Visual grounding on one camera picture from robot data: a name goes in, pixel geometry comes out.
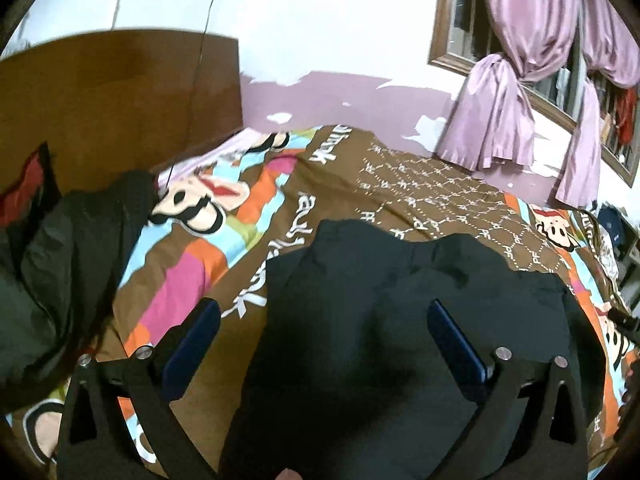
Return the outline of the black jacket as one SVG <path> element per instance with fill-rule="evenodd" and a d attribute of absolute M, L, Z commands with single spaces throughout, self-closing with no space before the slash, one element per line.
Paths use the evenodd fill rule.
<path fill-rule="evenodd" d="M 478 350 L 565 356 L 593 420 L 605 354 L 553 273 L 514 271 L 474 237 L 407 242 L 323 221 L 266 266 L 267 323 L 222 449 L 224 479 L 422 479 L 475 413 L 427 327 L 441 302 Z"/>

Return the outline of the dark clothes pile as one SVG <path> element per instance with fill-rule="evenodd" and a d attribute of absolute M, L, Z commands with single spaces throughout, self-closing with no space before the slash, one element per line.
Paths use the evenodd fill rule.
<path fill-rule="evenodd" d="M 155 179 L 126 172 L 103 190 L 62 194 L 47 144 L 1 194 L 1 409 L 35 403 L 70 374 L 112 312 Z"/>

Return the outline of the colourful cartoon bedspread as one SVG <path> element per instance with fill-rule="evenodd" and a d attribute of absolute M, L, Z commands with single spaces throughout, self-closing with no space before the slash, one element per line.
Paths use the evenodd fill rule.
<path fill-rule="evenodd" d="M 244 379 L 267 323 L 267 263 L 308 247 L 323 221 L 357 220 L 407 242 L 474 237 L 514 271 L 553 273 L 573 294 L 605 354 L 603 403 L 586 423 L 588 476 L 639 474 L 639 321 L 601 258 L 605 234 L 585 211 L 519 200 L 437 158 L 395 151 L 335 125 L 273 133 L 199 158 L 184 174 L 153 174 L 157 203 L 138 237 L 112 312 L 62 382 L 17 411 L 1 410 L 1 474 L 59 479 L 58 436 L 79 358 L 129 358 L 157 344 L 201 299 L 221 323 L 184 396 L 170 408 L 219 475 Z M 119 401 L 143 463 L 163 468 L 134 407 Z"/>

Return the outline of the dark blue cap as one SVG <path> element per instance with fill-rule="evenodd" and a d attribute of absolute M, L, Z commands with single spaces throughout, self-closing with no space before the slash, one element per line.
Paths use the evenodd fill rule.
<path fill-rule="evenodd" d="M 624 222 L 620 211 L 613 206 L 604 205 L 599 211 L 598 221 L 608 232 L 612 246 L 620 247 L 625 241 Z"/>

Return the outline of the wooden headboard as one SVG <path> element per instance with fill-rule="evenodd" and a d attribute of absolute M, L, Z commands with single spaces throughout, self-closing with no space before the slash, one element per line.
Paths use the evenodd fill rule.
<path fill-rule="evenodd" d="M 243 125 L 239 46 L 168 29 L 92 32 L 1 62 L 1 185 L 48 144 L 58 188 L 164 169 Z"/>

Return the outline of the red hanging tassel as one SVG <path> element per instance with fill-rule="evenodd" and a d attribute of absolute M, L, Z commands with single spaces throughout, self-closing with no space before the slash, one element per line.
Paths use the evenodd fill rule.
<path fill-rule="evenodd" d="M 631 144 L 634 136 L 634 110 L 638 101 L 637 88 L 618 89 L 615 101 L 617 136 L 620 145 Z"/>

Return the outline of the right pink curtain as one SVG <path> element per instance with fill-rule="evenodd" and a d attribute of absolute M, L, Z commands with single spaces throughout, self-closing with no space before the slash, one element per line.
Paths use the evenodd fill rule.
<path fill-rule="evenodd" d="M 582 55 L 588 73 L 600 73 L 618 88 L 639 83 L 637 41 L 608 0 L 582 0 Z M 600 161 L 600 104 L 594 83 L 586 78 L 555 198 L 573 208 L 590 207 L 598 198 Z"/>

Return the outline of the pink curtain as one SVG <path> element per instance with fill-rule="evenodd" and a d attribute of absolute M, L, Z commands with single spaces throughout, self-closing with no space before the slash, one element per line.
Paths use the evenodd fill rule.
<path fill-rule="evenodd" d="M 570 56 L 578 0 L 485 0 L 501 50 L 475 63 L 436 154 L 470 171 L 496 159 L 534 161 L 535 119 L 524 84 L 556 73 Z"/>
<path fill-rule="evenodd" d="M 582 0 L 582 55 L 588 73 L 600 73 L 618 88 L 639 83 L 637 41 L 608 0 Z M 555 198 L 573 208 L 590 207 L 598 198 L 600 161 L 600 104 L 594 83 L 586 78 Z"/>

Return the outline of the left pink curtain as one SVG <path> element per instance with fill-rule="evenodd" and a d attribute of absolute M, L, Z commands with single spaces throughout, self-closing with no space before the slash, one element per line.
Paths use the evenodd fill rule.
<path fill-rule="evenodd" d="M 485 0 L 501 50 L 475 63 L 436 154 L 470 171 L 496 159 L 534 161 L 535 119 L 524 84 L 556 73 L 570 56 L 578 0 Z"/>

